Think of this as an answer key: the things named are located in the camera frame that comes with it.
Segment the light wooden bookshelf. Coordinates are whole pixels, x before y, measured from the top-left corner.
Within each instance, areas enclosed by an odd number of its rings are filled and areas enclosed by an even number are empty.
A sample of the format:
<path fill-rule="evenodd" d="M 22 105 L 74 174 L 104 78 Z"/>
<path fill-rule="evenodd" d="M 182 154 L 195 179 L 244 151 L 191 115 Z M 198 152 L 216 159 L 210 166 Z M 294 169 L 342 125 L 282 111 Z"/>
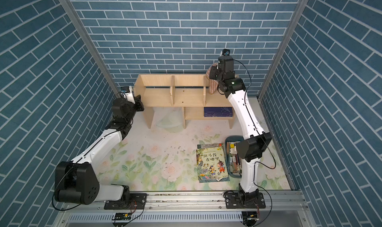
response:
<path fill-rule="evenodd" d="M 188 120 L 227 120 L 233 128 L 236 114 L 232 117 L 205 117 L 205 107 L 230 107 L 224 95 L 210 94 L 205 74 L 140 74 L 133 87 L 144 105 L 143 116 L 151 128 L 155 108 L 181 108 L 183 127 Z"/>

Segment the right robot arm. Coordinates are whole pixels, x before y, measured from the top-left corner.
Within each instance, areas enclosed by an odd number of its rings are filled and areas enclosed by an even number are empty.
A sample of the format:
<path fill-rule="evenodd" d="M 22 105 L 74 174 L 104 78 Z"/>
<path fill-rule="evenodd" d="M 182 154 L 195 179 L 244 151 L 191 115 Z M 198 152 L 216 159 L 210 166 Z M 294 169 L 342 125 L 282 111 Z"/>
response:
<path fill-rule="evenodd" d="M 241 78 L 235 76 L 235 60 L 224 50 L 217 65 L 211 67 L 209 78 L 218 82 L 218 89 L 228 99 L 235 111 L 244 140 L 236 146 L 242 161 L 242 175 L 239 196 L 243 202 L 254 199 L 258 192 L 257 171 L 261 157 L 272 140 L 257 121 L 247 96 L 247 89 Z"/>

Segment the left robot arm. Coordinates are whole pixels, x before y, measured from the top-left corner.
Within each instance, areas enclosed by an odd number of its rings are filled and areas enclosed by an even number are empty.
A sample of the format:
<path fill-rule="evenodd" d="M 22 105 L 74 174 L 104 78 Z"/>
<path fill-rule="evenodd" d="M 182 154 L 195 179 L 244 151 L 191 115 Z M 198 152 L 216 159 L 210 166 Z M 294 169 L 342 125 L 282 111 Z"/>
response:
<path fill-rule="evenodd" d="M 112 120 L 100 137 L 72 160 L 62 161 L 56 166 L 53 202 L 72 203 L 76 206 L 93 202 L 130 204 L 128 186 L 101 184 L 95 169 L 126 138 L 135 114 L 142 111 L 144 105 L 140 95 L 123 94 L 113 101 Z"/>

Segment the dark blue book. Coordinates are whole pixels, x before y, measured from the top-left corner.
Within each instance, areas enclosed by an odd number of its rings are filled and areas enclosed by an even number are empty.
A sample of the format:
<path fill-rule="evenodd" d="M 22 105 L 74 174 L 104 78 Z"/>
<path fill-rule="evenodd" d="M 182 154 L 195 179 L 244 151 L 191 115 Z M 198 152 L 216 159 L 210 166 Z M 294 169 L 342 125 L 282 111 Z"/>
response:
<path fill-rule="evenodd" d="M 233 117 L 232 107 L 204 107 L 204 117 Z"/>

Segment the teal tray of items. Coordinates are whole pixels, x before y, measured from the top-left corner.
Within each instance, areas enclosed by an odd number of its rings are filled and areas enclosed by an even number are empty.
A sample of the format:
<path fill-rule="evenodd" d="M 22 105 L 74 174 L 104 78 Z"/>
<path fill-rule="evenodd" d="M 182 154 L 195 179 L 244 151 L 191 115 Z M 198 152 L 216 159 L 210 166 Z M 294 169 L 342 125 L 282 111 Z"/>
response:
<path fill-rule="evenodd" d="M 242 162 L 238 157 L 236 151 L 237 143 L 243 141 L 244 138 L 241 136 L 229 136 L 225 142 L 225 160 L 228 168 L 228 174 L 233 178 L 241 178 L 242 176 Z"/>

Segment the children's picture book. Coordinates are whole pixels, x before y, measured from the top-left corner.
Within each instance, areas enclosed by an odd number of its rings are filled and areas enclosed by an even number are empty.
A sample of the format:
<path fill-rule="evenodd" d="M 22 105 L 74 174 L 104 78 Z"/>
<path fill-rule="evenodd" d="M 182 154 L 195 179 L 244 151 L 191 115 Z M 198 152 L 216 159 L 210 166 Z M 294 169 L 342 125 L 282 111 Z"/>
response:
<path fill-rule="evenodd" d="M 198 144 L 197 178 L 200 183 L 228 182 L 229 174 L 222 143 Z"/>

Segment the left circuit board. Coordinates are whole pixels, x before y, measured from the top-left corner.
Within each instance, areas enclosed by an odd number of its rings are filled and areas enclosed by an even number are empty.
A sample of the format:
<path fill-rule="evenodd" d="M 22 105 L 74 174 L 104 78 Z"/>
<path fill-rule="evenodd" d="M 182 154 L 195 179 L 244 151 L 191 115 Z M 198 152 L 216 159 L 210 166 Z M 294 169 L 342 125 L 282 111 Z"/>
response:
<path fill-rule="evenodd" d="M 112 218 L 113 222 L 116 221 L 130 221 L 131 220 L 131 213 L 116 213 L 114 217 Z"/>

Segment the circuit board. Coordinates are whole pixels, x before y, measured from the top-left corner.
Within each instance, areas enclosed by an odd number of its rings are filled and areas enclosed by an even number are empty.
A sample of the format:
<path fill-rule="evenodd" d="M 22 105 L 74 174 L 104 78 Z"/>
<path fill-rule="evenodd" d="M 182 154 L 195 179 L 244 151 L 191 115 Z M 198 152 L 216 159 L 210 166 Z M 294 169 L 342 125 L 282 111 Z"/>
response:
<path fill-rule="evenodd" d="M 241 214 L 242 214 L 243 222 L 248 222 L 248 221 L 257 222 L 259 220 L 259 216 L 257 212 L 243 211 L 241 212 Z"/>
<path fill-rule="evenodd" d="M 112 218 L 113 222 L 116 221 L 130 221 L 131 220 L 131 213 L 116 213 L 114 217 Z"/>

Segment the right circuit board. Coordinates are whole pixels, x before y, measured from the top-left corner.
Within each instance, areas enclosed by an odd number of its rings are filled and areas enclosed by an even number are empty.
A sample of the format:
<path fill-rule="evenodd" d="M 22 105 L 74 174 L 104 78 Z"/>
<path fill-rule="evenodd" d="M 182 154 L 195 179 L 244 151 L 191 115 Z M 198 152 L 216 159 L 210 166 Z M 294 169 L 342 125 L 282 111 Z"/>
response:
<path fill-rule="evenodd" d="M 248 222 L 248 221 L 257 222 L 259 220 L 259 216 L 257 212 L 243 211 L 241 212 L 241 214 L 242 214 L 243 222 Z"/>

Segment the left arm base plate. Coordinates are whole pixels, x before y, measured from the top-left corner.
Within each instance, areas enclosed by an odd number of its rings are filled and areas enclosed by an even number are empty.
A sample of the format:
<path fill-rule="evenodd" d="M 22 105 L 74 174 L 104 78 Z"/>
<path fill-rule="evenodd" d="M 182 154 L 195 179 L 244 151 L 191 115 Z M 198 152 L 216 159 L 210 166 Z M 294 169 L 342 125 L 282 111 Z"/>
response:
<path fill-rule="evenodd" d="M 147 193 L 130 193 L 128 198 L 122 197 L 118 201 L 106 201 L 105 210 L 144 210 Z"/>

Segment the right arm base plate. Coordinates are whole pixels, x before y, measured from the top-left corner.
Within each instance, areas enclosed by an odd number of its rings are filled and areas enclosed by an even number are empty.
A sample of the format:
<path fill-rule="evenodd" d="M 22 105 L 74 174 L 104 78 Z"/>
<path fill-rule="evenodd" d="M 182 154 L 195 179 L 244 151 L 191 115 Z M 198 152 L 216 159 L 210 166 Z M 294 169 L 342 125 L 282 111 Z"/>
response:
<path fill-rule="evenodd" d="M 243 191 L 226 191 L 223 193 L 227 209 L 264 209 L 266 208 L 263 193 L 258 190 L 251 193 Z"/>

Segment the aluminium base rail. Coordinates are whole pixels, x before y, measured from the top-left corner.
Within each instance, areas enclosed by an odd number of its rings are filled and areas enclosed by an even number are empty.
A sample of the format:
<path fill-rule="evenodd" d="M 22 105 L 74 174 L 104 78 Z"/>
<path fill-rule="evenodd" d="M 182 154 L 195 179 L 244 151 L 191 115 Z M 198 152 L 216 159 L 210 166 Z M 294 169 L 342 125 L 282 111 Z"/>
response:
<path fill-rule="evenodd" d="M 226 191 L 190 191 L 190 192 L 146 192 L 147 201 L 144 212 L 180 212 L 180 211 L 306 211 L 307 203 L 300 191 L 264 191 L 266 208 L 264 209 L 227 209 L 223 193 Z M 105 202 L 94 202 L 67 210 L 74 212 L 132 212 L 131 210 L 105 210 Z"/>

